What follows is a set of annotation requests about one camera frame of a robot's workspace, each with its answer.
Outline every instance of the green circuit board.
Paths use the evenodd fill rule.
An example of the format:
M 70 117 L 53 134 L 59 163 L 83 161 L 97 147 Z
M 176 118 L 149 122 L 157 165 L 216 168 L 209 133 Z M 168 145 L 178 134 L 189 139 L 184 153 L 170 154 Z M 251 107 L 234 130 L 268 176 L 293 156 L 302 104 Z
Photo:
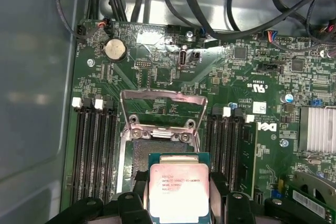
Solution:
M 90 29 L 96 26 L 97 22 L 86 20 L 83 25 Z M 192 31 L 192 39 L 186 38 L 188 31 Z M 77 186 L 92 187 L 91 193 L 89 190 L 84 195 L 100 196 L 103 191 L 108 190 L 107 199 L 111 199 L 116 193 L 120 133 L 125 126 L 120 106 L 122 90 L 172 90 L 187 95 L 205 96 L 208 99 L 206 115 L 211 114 L 213 106 L 225 107 L 236 103 L 245 117 L 254 118 L 253 123 L 257 129 L 256 159 L 252 171 L 253 185 L 249 186 L 262 191 L 264 198 L 270 197 L 272 191 L 278 188 L 279 179 L 290 178 L 297 170 L 312 174 L 323 173 L 327 179 L 336 181 L 336 156 L 325 154 L 319 156 L 321 162 L 312 162 L 306 152 L 298 149 L 300 108 L 310 106 L 315 100 L 320 102 L 319 105 L 325 106 L 332 106 L 336 102 L 335 61 L 321 57 L 321 51 L 327 49 L 325 46 L 293 54 L 277 49 L 266 37 L 260 35 L 219 41 L 200 39 L 198 30 L 186 27 L 133 23 L 112 23 L 110 36 L 124 42 L 127 47 L 126 57 L 120 62 L 111 62 L 106 57 L 102 52 L 102 45 L 109 36 L 102 28 L 99 29 L 93 37 L 77 46 L 72 86 L 72 97 L 94 99 L 98 95 L 104 100 L 113 101 L 111 111 L 114 111 L 114 119 L 108 118 L 113 121 L 112 127 L 115 131 L 111 133 L 114 142 L 109 150 L 109 170 L 107 171 L 105 166 L 107 152 L 103 148 L 100 150 L 104 154 L 100 161 L 102 165 L 95 168 L 95 150 L 99 148 L 97 138 L 87 146 L 90 146 L 91 152 L 82 151 L 82 154 L 76 156 L 77 152 L 81 153 L 76 143 L 78 121 L 84 122 L 89 118 L 79 119 L 78 113 L 72 109 L 62 209 L 83 196 L 72 195 L 72 188 L 74 169 L 77 165 L 80 166 L 79 173 L 85 172 L 85 158 L 91 160 L 87 166 L 88 180 L 89 177 L 91 180 L 93 177 L 102 178 L 107 172 L 109 178 L 108 189 L 106 183 L 105 188 L 102 188 L 103 182 L 97 180 L 101 188 L 95 194 L 94 188 L 97 187 L 97 183 L 91 181 L 85 184 L 85 175 L 82 175 Z M 298 49 L 311 45 L 307 38 L 278 36 L 278 41 Z M 187 54 L 189 50 L 198 50 L 199 60 L 192 61 L 187 56 L 186 64 L 179 65 L 179 52 L 183 45 L 187 47 Z M 94 66 L 88 66 L 88 60 L 93 60 Z M 274 63 L 279 68 L 261 71 L 260 66 L 263 63 Z M 284 104 L 286 93 L 293 95 L 293 103 Z M 202 109 L 200 106 L 176 104 L 165 99 L 131 101 L 128 105 L 130 114 L 138 115 L 141 122 L 164 126 L 181 125 L 186 119 L 197 119 Z M 201 151 L 204 151 L 206 146 L 206 124 L 205 116 L 199 128 Z M 280 142 L 283 140 L 287 140 L 289 145 L 281 146 Z M 132 152 L 133 145 L 128 145 L 123 191 L 131 190 Z

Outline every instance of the ram slot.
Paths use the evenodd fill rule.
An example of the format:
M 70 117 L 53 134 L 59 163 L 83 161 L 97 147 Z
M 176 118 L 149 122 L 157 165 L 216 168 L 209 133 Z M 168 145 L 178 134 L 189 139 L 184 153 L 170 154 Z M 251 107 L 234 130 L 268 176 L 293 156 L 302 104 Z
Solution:
M 85 143 L 83 149 L 83 179 L 82 179 L 82 194 L 81 199 L 89 197 L 89 185 L 90 185 L 90 173 L 91 173 L 91 160 L 93 142 L 95 139 L 95 127 L 96 127 L 96 114 L 94 111 L 89 113 L 88 127 L 85 132 Z
M 104 135 L 106 125 L 106 115 L 98 114 L 98 125 L 95 139 L 95 157 L 93 170 L 93 198 L 100 198 L 100 188 L 102 184 L 102 161 L 104 151 Z
M 106 134 L 106 155 L 105 155 L 105 168 L 104 168 L 104 193 L 102 200 L 107 204 L 114 193 L 113 185 L 113 159 L 114 159 L 114 143 L 115 143 L 115 133 L 116 133 L 116 122 L 117 118 L 115 115 L 108 115 L 108 130 Z
M 70 193 L 70 204 L 72 205 L 78 200 L 79 197 L 79 185 L 80 185 L 80 159 L 82 156 L 82 145 L 84 129 L 86 127 L 86 113 L 84 109 L 77 111 L 77 126 L 76 126 L 76 139 L 75 139 L 75 151 L 73 159 L 72 169 L 72 187 Z

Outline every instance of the integrated circuit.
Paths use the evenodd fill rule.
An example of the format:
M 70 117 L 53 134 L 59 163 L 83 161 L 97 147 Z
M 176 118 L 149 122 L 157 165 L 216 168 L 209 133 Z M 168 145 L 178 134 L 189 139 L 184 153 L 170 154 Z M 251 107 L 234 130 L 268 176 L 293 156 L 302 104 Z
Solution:
M 247 48 L 246 47 L 236 47 L 235 48 L 235 59 L 246 59 L 247 56 Z
M 292 71 L 303 72 L 303 64 L 304 60 L 301 59 L 292 60 Z

